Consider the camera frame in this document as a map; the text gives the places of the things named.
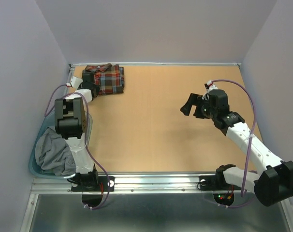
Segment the red blue plaid flannel shirt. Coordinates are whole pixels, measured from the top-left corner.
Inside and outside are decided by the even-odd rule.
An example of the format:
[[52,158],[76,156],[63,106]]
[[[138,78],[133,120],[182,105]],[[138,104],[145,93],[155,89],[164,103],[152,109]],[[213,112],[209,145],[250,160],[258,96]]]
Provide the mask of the red blue plaid flannel shirt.
[[100,86],[98,96],[122,94],[125,88],[124,68],[118,64],[88,65],[82,73],[95,75],[95,83]]

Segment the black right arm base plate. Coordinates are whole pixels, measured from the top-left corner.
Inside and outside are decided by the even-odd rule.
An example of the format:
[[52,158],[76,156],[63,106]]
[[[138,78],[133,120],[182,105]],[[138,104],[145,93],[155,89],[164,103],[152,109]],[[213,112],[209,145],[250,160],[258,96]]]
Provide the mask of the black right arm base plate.
[[196,187],[201,191],[228,190],[231,186],[241,190],[241,182],[229,180],[217,174],[199,176]]

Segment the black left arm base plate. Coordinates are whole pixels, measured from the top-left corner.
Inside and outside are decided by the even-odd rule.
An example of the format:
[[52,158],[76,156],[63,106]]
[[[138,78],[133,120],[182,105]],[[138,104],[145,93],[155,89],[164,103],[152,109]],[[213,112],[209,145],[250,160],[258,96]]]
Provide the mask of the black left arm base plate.
[[72,192],[113,192],[115,190],[115,177],[99,176],[98,179],[78,180],[76,177],[68,180]]

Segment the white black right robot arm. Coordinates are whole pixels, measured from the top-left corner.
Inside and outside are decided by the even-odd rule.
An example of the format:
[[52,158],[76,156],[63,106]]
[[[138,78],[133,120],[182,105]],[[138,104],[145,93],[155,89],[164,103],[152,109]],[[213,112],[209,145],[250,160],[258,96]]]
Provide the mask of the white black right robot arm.
[[264,206],[293,196],[293,162],[284,161],[272,153],[251,133],[244,118],[230,110],[224,90],[210,90],[205,95],[192,93],[180,111],[189,116],[193,106],[196,107],[193,114],[196,118],[211,119],[256,168],[255,172],[249,172],[233,164],[222,165],[213,176],[199,182],[200,190],[226,190],[229,186],[236,186],[254,193]]

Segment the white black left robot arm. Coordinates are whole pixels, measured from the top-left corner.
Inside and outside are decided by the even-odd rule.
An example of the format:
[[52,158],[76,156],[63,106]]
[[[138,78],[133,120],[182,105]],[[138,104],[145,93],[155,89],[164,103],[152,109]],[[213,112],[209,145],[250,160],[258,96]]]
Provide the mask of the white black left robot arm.
[[69,146],[75,162],[75,175],[68,179],[72,191],[93,191],[99,187],[99,177],[87,152],[87,106],[96,98],[99,86],[91,72],[82,73],[82,78],[73,76],[67,86],[74,88],[75,92],[55,100],[55,129]]

